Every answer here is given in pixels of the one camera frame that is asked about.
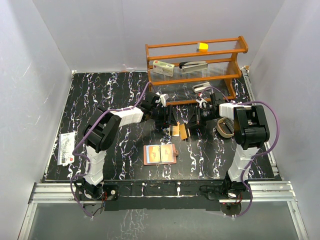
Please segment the gold VIP credit card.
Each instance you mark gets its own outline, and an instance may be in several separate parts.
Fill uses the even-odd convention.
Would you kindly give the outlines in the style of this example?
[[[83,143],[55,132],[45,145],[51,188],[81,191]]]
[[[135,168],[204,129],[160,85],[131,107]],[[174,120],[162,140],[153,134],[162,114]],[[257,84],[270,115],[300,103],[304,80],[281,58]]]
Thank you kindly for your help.
[[[171,144],[160,146],[160,159],[161,163],[165,164],[174,162],[173,146]]]

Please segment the pink leather card holder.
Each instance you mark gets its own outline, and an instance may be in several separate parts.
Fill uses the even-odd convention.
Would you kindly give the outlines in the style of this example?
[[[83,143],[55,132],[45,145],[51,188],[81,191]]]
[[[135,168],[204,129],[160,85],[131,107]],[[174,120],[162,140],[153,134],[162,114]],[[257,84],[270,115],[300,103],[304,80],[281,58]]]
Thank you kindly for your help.
[[[145,166],[176,164],[178,150],[174,144],[153,144],[143,146]]]

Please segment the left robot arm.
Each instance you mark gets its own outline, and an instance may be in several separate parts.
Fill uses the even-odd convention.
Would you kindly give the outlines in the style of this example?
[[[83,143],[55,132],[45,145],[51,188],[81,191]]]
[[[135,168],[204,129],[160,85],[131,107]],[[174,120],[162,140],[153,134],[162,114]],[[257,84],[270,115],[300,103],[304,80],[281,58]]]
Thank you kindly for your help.
[[[81,180],[74,177],[71,182],[87,198],[97,200],[103,195],[103,168],[108,148],[115,141],[118,130],[126,125],[140,124],[153,120],[156,128],[177,126],[172,106],[167,105],[166,93],[144,93],[134,105],[125,108],[98,109],[83,132],[81,144],[85,144],[86,154],[72,152],[74,156],[86,160],[85,173]]]

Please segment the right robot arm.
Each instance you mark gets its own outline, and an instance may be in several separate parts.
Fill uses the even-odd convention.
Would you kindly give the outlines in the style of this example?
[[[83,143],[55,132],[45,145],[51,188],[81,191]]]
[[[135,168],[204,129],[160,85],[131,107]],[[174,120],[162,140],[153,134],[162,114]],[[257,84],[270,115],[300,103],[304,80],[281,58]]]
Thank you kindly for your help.
[[[233,137],[237,143],[235,155],[230,168],[215,194],[233,199],[248,189],[249,164],[252,157],[270,138],[270,130],[263,106],[245,105],[225,100],[222,93],[212,93],[210,102],[196,98],[198,105],[185,125],[187,135],[191,129],[204,127],[207,121],[229,119],[233,121]]]

